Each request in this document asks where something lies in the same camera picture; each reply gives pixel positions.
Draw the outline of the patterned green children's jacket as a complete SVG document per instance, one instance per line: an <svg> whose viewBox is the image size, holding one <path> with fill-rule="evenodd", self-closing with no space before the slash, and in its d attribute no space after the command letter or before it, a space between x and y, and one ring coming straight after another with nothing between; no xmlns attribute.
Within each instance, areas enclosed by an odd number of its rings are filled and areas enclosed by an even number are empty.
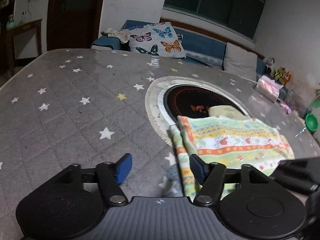
<svg viewBox="0 0 320 240"><path fill-rule="evenodd" d="M205 163L217 162L227 168L239 169L242 164L251 164L267 176L281 160L295 158L287 139L276 128L231 106L212 107L205 118L178 116L177 124L170 126L170 134L184 195L191 199L201 188L190 168L192 154Z"/></svg>

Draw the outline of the green plastic bowl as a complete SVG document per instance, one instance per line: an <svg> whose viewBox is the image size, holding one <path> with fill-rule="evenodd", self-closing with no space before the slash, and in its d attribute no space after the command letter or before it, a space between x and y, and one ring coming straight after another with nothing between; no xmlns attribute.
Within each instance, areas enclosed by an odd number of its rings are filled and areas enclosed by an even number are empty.
<svg viewBox="0 0 320 240"><path fill-rule="evenodd" d="M305 117L305 126L311 134L314 134L319 127L317 118L311 113L307 114Z"/></svg>

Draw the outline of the grey star tablecloth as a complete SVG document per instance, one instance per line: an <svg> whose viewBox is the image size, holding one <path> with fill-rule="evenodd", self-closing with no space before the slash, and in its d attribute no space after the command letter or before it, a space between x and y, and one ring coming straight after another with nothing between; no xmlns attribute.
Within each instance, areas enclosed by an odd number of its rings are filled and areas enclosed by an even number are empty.
<svg viewBox="0 0 320 240"><path fill-rule="evenodd" d="M174 149L153 129L145 96L165 76L221 87L289 141L297 158L319 155L314 137L236 75L187 61L111 50L43 54L1 87L1 239L21 239L18 203L73 163L133 156L128 197L179 197Z"/></svg>

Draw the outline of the round black induction cooktop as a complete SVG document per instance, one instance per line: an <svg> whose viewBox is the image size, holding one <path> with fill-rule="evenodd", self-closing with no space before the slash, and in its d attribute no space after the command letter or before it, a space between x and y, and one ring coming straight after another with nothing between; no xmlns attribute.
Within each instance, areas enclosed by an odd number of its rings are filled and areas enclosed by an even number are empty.
<svg viewBox="0 0 320 240"><path fill-rule="evenodd" d="M232 106L243 115L252 116L236 97L211 83L167 76L152 84L154 88L149 99L151 112L168 125L176 124L179 115L208 117L209 109L213 106Z"/></svg>

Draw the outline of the pink tissue box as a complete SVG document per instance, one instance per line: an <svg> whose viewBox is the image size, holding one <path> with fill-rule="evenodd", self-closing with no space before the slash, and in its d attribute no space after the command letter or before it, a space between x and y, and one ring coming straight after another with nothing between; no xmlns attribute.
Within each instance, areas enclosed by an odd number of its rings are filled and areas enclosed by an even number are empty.
<svg viewBox="0 0 320 240"><path fill-rule="evenodd" d="M255 85L255 90L272 102L281 101L280 90L284 86L263 75Z"/></svg>

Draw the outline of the orange fox plush toy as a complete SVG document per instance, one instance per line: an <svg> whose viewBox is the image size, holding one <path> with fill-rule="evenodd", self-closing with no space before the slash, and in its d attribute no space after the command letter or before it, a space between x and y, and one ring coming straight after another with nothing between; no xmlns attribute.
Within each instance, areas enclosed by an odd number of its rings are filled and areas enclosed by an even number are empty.
<svg viewBox="0 0 320 240"><path fill-rule="evenodd" d="M292 74L289 71L286 71L282 76L283 84L286 85L291 80L291 77Z"/></svg>

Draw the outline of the yellow bear plush toy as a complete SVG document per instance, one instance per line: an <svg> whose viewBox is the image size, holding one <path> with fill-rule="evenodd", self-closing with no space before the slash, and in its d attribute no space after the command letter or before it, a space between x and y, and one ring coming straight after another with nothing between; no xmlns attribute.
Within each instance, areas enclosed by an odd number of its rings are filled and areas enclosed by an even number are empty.
<svg viewBox="0 0 320 240"><path fill-rule="evenodd" d="M285 68L278 68L272 71L271 76L277 83L282 84L284 74L285 74Z"/></svg>

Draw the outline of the grey plain pillow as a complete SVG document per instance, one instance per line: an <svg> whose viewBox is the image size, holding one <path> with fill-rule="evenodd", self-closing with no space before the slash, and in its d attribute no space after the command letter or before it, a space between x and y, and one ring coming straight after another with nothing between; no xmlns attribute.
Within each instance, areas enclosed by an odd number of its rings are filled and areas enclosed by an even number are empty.
<svg viewBox="0 0 320 240"><path fill-rule="evenodd" d="M255 81L257 59L257 54L228 42L223 59L223 68L230 74Z"/></svg>

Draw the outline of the panda plush toy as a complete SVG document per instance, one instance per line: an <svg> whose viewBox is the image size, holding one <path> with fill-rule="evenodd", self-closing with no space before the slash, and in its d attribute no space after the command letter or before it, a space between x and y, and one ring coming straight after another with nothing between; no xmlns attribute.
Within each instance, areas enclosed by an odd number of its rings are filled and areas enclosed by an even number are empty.
<svg viewBox="0 0 320 240"><path fill-rule="evenodd" d="M272 67L274 65L274 58L269 57L267 61L265 62L265 68L264 68L264 74L265 75L270 75L272 72Z"/></svg>

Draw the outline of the blue sofa bench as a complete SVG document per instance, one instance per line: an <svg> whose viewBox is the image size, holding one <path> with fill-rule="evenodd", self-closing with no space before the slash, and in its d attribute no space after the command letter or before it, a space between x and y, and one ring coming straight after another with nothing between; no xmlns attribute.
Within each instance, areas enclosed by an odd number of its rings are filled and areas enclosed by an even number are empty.
<svg viewBox="0 0 320 240"><path fill-rule="evenodd" d="M263 55L260 55L255 51L252 51L249 48L243 46L242 44L238 44L216 33L212 33L210 31L206 31L201 28L199 29L192 25L188 25L180 22L173 22L173 23L174 25L177 25L177 27L174 26L174 29L178 35L178 38L182 42L182 46L185 49L186 54L189 55L185 59L186 61L193 62L193 63L198 62L200 64L209 66L211 64L211 63L209 64L209 59L206 62L200 59L200 57L204 58L204 56L207 56L213 59L213 62L215 62L214 64L216 64L215 66L218 66L218 65L222 66L223 65L222 62L225 57L227 43L231 43L248 52L257 54L256 73L258 73L259 75L263 74L265 69ZM126 20L126 22L123 25L123 29L140 30L142 27L148 24L155 25L149 22ZM113 37L107 37L106 35L102 35L100 38L98 38L92 43L92 48L96 48L96 47L130 51L129 45L124 45L120 42L119 39L113 38Z"/></svg>

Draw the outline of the beige crumpled cloth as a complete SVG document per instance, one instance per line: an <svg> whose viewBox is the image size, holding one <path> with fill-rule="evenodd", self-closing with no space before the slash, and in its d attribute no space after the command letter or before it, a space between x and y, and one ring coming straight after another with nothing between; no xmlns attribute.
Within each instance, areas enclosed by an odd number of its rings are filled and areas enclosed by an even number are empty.
<svg viewBox="0 0 320 240"><path fill-rule="evenodd" d="M121 43L129 42L129 36L122 30L116 30L113 28L107 28L101 32L101 35L117 38Z"/></svg>

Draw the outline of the butterfly print pillow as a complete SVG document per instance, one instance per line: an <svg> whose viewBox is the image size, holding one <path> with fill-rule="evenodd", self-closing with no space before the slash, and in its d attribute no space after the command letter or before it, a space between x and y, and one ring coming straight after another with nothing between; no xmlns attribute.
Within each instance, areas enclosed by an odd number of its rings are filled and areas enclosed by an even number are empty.
<svg viewBox="0 0 320 240"><path fill-rule="evenodd" d="M137 25L123 29L123 32L129 38L131 52L175 59L186 57L181 41L169 22Z"/></svg>

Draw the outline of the dark wooden side table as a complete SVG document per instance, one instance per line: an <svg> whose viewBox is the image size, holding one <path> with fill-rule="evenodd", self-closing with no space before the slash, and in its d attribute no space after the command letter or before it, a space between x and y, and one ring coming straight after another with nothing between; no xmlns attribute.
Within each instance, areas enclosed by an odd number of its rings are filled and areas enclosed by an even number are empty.
<svg viewBox="0 0 320 240"><path fill-rule="evenodd" d="M7 29L3 34L3 39L5 42L6 55L9 66L10 76L13 77L15 75L15 38L18 37L18 41L22 42L22 44L18 45L19 50L23 50L29 41L35 37L36 40L36 49L37 55L42 55L42 19L34 20L31 22L27 22L24 24L17 25L10 29Z"/></svg>

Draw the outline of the dark window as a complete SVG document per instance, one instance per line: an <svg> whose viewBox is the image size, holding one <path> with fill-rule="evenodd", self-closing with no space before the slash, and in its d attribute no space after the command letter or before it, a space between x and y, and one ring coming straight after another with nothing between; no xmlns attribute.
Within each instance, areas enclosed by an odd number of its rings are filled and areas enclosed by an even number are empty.
<svg viewBox="0 0 320 240"><path fill-rule="evenodd" d="M252 39L266 0L165 0L164 6L211 20Z"/></svg>

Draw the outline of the dark wooden door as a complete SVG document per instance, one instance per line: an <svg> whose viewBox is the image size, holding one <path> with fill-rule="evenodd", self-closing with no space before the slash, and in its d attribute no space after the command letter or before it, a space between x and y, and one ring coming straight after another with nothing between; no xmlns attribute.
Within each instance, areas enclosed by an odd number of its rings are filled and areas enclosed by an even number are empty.
<svg viewBox="0 0 320 240"><path fill-rule="evenodd" d="M49 0L47 50L90 48L98 38L103 0Z"/></svg>

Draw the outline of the teal kettle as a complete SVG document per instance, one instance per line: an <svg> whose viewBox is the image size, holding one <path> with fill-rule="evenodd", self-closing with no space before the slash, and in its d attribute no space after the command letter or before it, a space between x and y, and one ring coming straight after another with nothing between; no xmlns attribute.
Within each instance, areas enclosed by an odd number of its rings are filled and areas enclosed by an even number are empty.
<svg viewBox="0 0 320 240"><path fill-rule="evenodd" d="M9 16L9 19L8 19L8 22L7 22L7 25L6 25L6 29L14 28L15 25L16 25L16 23L15 23L14 16L13 16L13 15L10 15L10 16Z"/></svg>

